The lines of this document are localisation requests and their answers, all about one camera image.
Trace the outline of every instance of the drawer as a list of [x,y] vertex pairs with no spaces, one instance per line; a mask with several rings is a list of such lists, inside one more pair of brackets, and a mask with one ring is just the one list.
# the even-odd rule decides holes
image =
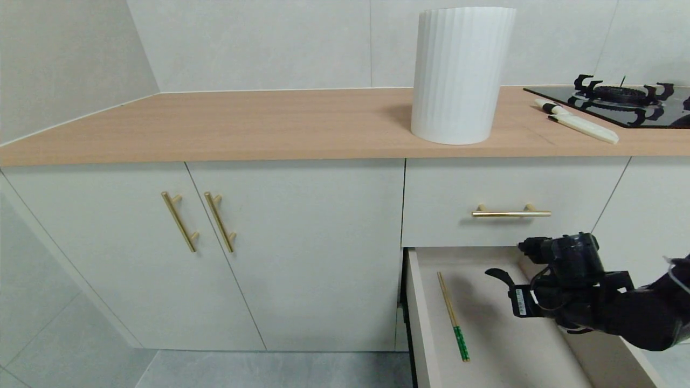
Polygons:
[[[409,159],[403,246],[513,246],[527,237],[589,232],[628,157]],[[523,211],[549,217],[473,217]]]
[[[491,267],[524,284],[536,266],[513,247],[409,249],[406,305],[420,388],[665,387],[641,350],[603,333],[570,335],[517,318]],[[443,273],[470,362],[462,362],[437,278]]]

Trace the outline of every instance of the sticker label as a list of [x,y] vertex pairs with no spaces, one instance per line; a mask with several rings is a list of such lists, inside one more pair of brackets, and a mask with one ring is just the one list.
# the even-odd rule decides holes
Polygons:
[[515,295],[517,296],[517,309],[520,310],[520,315],[526,316],[527,308],[524,306],[524,296],[522,295],[522,290],[516,289]]

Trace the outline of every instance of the brass drawer handle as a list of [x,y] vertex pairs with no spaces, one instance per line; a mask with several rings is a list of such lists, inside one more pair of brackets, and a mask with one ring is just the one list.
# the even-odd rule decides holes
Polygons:
[[220,234],[223,235],[223,240],[225,241],[225,245],[228,247],[228,251],[230,251],[230,253],[235,252],[233,240],[235,237],[237,237],[237,233],[232,232],[228,234],[228,231],[225,229],[225,225],[223,224],[223,220],[220,218],[220,213],[218,213],[217,205],[220,203],[220,200],[222,200],[223,197],[221,195],[216,195],[213,197],[208,191],[204,193],[204,197],[206,197],[208,207],[211,208],[211,213],[213,213],[213,218],[215,218],[218,229],[220,229]]
[[177,224],[180,233],[182,233],[184,240],[187,242],[189,250],[196,252],[197,249],[194,247],[194,241],[199,237],[199,232],[194,232],[192,235],[189,235],[189,233],[187,233],[187,229],[184,227],[184,224],[182,224],[182,220],[179,218],[179,214],[177,214],[177,210],[175,210],[175,204],[182,200],[182,196],[176,195],[171,199],[167,191],[161,193],[161,196],[163,197],[163,201],[168,206],[168,210],[170,211],[170,214],[172,214],[172,218],[175,219],[175,224]]
[[523,211],[486,211],[484,204],[479,204],[472,217],[551,217],[551,212],[539,211],[532,204],[525,205]]

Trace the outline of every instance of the ribbed white vase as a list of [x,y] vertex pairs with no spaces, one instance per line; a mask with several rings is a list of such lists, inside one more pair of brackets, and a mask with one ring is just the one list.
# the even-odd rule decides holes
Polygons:
[[501,7],[420,14],[412,133],[442,144],[489,138],[514,21]]

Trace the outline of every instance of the gas stove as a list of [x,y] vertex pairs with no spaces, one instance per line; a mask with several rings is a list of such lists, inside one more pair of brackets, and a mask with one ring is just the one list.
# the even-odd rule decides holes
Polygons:
[[673,84],[600,85],[581,74],[572,86],[530,86],[528,92],[625,128],[690,129],[690,88]]

